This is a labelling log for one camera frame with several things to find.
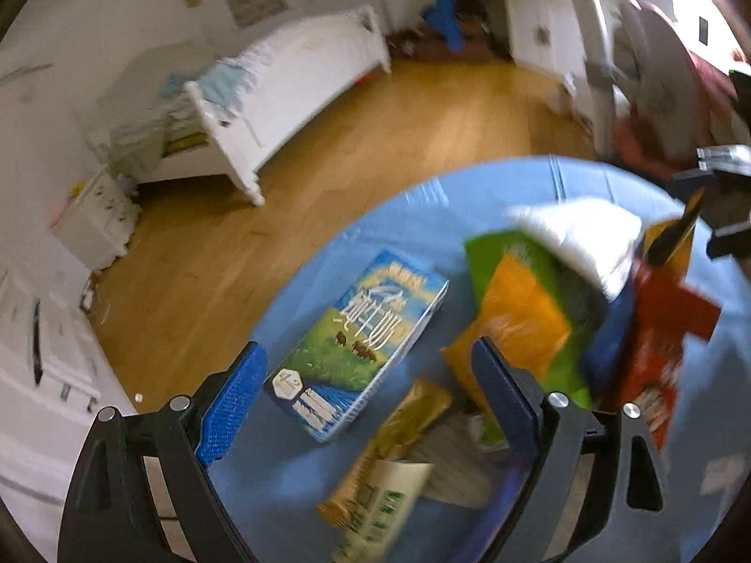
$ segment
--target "blue tablecloth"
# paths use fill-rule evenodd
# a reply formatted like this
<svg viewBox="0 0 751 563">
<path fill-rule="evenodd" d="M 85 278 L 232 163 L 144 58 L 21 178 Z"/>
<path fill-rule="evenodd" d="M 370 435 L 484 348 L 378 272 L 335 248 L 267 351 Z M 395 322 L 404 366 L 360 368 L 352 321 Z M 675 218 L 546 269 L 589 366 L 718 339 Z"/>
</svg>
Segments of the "blue tablecloth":
<svg viewBox="0 0 751 563">
<path fill-rule="evenodd" d="M 604 197 L 645 222 L 680 214 L 682 205 L 636 176 L 596 163 L 523 158 L 472 167 L 412 188 L 353 223 L 302 266 L 253 333 L 275 366 L 382 248 L 422 261 L 451 279 L 446 301 L 407 359 L 336 442 L 318 445 L 261 394 L 230 453 L 209 474 L 239 531 L 261 563 L 324 563 L 341 539 L 317 516 L 378 425 L 427 375 L 456 388 L 438 350 L 473 319 L 464 239 L 505 229 L 503 208 L 576 197 Z M 722 304 L 711 343 L 688 340 L 681 399 L 667 446 L 669 505 L 684 560 L 704 545 L 725 504 L 723 491 L 701 495 L 707 465 L 751 451 L 751 286 L 731 259 L 714 263 L 698 227 L 688 281 Z M 474 511 L 421 500 L 389 562 L 448 561 L 477 519 Z"/>
</svg>

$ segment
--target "metal screw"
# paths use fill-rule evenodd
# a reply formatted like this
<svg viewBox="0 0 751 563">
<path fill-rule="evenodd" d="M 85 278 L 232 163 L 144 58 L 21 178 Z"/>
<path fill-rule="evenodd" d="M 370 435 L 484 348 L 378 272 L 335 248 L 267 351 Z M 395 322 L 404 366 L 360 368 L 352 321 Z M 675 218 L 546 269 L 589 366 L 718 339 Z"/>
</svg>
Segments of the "metal screw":
<svg viewBox="0 0 751 563">
<path fill-rule="evenodd" d="M 100 421 L 110 421 L 111 419 L 114 419 L 115 417 L 115 409 L 111 406 L 105 406 L 99 413 L 97 414 L 96 418 Z"/>
<path fill-rule="evenodd" d="M 170 400 L 170 408 L 173 411 L 184 411 L 190 406 L 190 398 L 187 396 L 175 396 Z"/>
<path fill-rule="evenodd" d="M 623 414 L 626 415 L 626 417 L 630 417 L 631 419 L 638 419 L 639 417 L 641 417 L 641 411 L 639 410 L 639 407 L 632 402 L 629 402 L 628 404 L 625 404 L 623 406 Z"/>
<path fill-rule="evenodd" d="M 568 398 L 566 394 L 553 392 L 547 397 L 547 401 L 550 402 L 555 408 L 566 408 L 568 406 Z"/>
</svg>

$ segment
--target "gold wrapper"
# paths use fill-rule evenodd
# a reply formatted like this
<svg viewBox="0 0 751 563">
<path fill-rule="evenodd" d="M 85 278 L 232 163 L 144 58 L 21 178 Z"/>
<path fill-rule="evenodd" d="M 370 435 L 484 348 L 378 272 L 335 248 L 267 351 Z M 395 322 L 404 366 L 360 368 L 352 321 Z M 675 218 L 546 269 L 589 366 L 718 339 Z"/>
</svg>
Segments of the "gold wrapper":
<svg viewBox="0 0 751 563">
<path fill-rule="evenodd" d="M 324 520 L 334 527 L 347 527 L 352 502 L 373 462 L 377 459 L 393 462 L 403 457 L 407 448 L 451 405 L 452 395 L 445 389 L 427 379 L 416 379 L 328 500 L 318 505 L 318 513 Z"/>
</svg>

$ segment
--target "footboard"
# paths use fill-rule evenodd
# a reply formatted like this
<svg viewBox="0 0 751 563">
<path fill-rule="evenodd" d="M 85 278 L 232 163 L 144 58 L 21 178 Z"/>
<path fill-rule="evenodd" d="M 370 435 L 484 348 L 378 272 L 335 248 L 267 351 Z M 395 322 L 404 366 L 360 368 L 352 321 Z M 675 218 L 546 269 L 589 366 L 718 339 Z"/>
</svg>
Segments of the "footboard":
<svg viewBox="0 0 751 563">
<path fill-rule="evenodd" d="M 186 87 L 213 141 L 255 203 L 256 172 L 285 142 L 378 65 L 391 71 L 388 48 L 371 7 L 307 18 L 237 57 L 253 88 L 241 90 L 234 115 Z"/>
</svg>

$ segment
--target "red snack bag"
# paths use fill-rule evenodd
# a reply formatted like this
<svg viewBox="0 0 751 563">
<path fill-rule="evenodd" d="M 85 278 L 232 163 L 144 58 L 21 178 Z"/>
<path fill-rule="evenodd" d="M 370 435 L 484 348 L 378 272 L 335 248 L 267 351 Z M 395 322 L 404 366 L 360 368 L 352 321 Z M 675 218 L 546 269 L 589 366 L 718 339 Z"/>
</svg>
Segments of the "red snack bag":
<svg viewBox="0 0 751 563">
<path fill-rule="evenodd" d="M 636 272 L 636 315 L 622 363 L 622 378 L 609 406 L 634 402 L 658 447 L 665 443 L 677 401 L 683 337 L 712 338 L 721 309 L 675 281 L 670 272 L 641 263 Z"/>
</svg>

